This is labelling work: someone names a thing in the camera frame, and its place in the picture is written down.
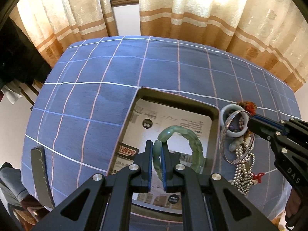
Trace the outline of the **person's right hand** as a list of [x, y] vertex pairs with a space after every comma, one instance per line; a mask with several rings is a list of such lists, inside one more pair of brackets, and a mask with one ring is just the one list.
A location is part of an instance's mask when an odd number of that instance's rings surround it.
[[289, 199], [285, 206], [286, 217], [291, 218], [292, 215], [296, 215], [301, 205], [301, 198], [297, 192], [292, 188]]

